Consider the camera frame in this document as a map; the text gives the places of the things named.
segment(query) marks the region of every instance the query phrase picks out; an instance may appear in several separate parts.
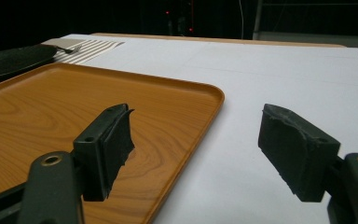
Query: dark background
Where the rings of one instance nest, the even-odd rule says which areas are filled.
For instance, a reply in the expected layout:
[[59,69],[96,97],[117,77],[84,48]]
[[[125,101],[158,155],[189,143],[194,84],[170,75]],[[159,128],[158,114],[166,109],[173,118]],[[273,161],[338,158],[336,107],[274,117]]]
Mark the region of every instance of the dark background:
[[[0,1],[0,50],[69,34],[252,39],[257,0],[241,0],[241,6],[243,26],[239,0],[4,0]],[[358,35],[358,1],[264,0],[259,30]]]

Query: wooden tray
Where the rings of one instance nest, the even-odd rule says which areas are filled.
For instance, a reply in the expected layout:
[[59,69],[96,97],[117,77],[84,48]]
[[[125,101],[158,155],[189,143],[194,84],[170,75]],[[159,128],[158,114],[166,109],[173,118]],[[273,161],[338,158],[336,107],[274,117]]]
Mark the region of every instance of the wooden tray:
[[135,149],[86,223],[148,223],[224,101],[214,86],[63,63],[0,83],[0,192],[74,139],[108,106],[127,103]]

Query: table surface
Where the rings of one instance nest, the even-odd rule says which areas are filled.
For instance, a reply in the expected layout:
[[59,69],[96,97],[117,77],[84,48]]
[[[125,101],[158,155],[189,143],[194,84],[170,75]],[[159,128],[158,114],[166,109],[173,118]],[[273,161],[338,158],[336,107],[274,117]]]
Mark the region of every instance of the table surface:
[[144,35],[63,38],[124,42],[83,65],[207,83],[225,94],[154,223],[329,223],[330,196],[302,203],[257,138],[263,106],[273,104],[335,137],[338,156],[358,152],[358,49]]

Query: table edge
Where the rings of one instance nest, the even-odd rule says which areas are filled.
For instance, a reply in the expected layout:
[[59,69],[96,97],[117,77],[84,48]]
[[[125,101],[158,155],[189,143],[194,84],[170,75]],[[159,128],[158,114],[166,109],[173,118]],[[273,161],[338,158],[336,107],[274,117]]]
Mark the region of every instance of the table edge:
[[225,38],[193,37],[193,36],[131,35],[131,34],[114,34],[114,33],[94,33],[94,34],[91,34],[91,35],[112,36],[112,37],[130,37],[130,38],[148,38],[148,39],[165,39],[165,40],[189,40],[189,41],[204,41],[204,42],[206,41],[206,42],[252,44],[252,45],[346,48],[343,45],[336,45],[336,44],[315,44],[315,43],[300,43],[300,42],[280,42],[280,41],[264,41],[264,40],[225,39]]

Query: white paper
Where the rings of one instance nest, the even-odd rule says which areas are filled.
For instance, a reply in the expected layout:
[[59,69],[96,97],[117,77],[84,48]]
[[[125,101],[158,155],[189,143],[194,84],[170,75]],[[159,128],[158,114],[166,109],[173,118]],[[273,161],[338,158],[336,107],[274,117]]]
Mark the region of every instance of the white paper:
[[209,83],[226,100],[154,223],[328,224],[257,146],[264,104],[293,110],[358,152],[358,49],[68,35],[123,41],[84,65]]

